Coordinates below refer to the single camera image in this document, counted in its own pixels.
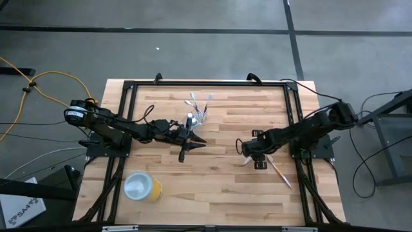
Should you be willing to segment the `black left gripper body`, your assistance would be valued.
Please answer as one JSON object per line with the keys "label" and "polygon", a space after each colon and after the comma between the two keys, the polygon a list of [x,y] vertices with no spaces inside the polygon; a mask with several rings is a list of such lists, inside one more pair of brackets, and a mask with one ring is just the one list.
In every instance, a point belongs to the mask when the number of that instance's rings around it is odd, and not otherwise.
{"label": "black left gripper body", "polygon": [[181,151],[178,156],[178,162],[180,163],[184,162],[185,152],[188,151],[190,147],[189,135],[190,130],[184,127],[178,127],[175,130],[169,130],[162,139],[165,143],[174,144],[181,147]]}

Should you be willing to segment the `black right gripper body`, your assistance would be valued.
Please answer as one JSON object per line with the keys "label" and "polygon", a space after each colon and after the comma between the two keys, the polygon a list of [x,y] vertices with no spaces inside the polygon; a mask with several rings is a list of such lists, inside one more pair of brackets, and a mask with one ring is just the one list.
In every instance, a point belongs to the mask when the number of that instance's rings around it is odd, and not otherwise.
{"label": "black right gripper body", "polygon": [[267,169],[263,130],[252,130],[253,139],[241,143],[241,151],[246,158],[243,165],[254,162],[254,169]]}

